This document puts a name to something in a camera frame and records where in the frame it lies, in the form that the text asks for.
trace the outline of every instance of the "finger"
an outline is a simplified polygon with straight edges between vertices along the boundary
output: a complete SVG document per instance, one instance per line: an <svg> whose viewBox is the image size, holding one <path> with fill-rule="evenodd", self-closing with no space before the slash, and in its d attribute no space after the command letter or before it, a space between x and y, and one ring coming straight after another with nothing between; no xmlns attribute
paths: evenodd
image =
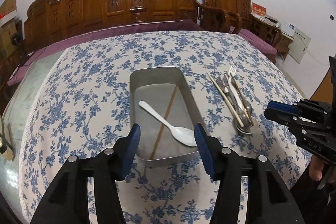
<svg viewBox="0 0 336 224"><path fill-rule="evenodd" d="M312 180L320 181L322 178L322 170L324 161L313 155L309 166L309 175Z"/></svg>

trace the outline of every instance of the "metal tray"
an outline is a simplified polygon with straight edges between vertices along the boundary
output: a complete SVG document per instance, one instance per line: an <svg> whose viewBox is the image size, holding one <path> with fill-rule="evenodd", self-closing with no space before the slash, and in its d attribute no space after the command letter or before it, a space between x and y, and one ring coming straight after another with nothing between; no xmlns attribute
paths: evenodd
<svg viewBox="0 0 336 224"><path fill-rule="evenodd" d="M177 86L177 91L167 121L173 126L191 130L194 130L194 126L200 122L205 128L188 83L178 68L141 69L134 71L130 76L130 124L132 126L137 123L140 126L141 139L137 156L146 166L169 165L199 156L197 147L181 144L174 139L170 130L164 127L155 157L149 160L161 123L140 108L138 102L146 101L164 117L175 86Z"/></svg>

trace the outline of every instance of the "white plastic spoon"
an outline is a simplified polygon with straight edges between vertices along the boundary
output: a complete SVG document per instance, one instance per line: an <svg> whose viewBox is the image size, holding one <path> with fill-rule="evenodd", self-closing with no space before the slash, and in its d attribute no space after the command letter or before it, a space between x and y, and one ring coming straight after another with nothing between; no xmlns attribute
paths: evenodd
<svg viewBox="0 0 336 224"><path fill-rule="evenodd" d="M184 127L173 127L170 123L168 123L159 113L157 113L149 104L145 101L140 101L139 106L142 107L145 111L147 111L154 118L163 123L166 127L169 128L173 137L178 140L180 143L183 143L187 146L197 146L194 132L188 128Z"/></svg>

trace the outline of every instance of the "wooden armrest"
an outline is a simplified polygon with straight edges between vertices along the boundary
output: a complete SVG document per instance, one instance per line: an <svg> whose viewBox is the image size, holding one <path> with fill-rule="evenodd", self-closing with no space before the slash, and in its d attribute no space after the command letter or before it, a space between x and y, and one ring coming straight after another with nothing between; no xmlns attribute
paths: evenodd
<svg viewBox="0 0 336 224"><path fill-rule="evenodd" d="M233 30L233 34L238 34L243 26L243 20L242 18L240 17L239 14L237 13L234 13L234 12L227 12L229 16L233 17L234 20L235 20L235 29Z"/></svg>
<svg viewBox="0 0 336 224"><path fill-rule="evenodd" d="M230 31L230 18L227 11L207 7L196 0L194 0L195 8L198 11L197 19L199 20L199 26L205 31L214 32L229 32Z"/></svg>

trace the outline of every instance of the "purple seat cushion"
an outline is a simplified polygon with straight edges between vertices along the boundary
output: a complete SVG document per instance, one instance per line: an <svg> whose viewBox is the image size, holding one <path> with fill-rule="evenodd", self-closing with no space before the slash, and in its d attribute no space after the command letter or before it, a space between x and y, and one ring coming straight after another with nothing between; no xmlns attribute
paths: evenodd
<svg viewBox="0 0 336 224"><path fill-rule="evenodd" d="M34 61L40 60L54 53L64 51L69 47L107 37L117 37L118 35L156 31L203 31L203 29L199 25L195 24L192 20L187 19L178 21L164 21L117 26L81 34L76 37L70 37L68 39L56 42L36 51L25 63L25 65L17 70L14 77L10 79L7 83L9 86L20 83L25 77L30 65Z"/></svg>
<svg viewBox="0 0 336 224"><path fill-rule="evenodd" d="M242 38L245 38L251 45L256 47L261 53L263 54L276 54L277 50L272 47L270 44L262 40L261 38L257 37L254 33L251 33L247 29L241 29L238 33L239 36Z"/></svg>

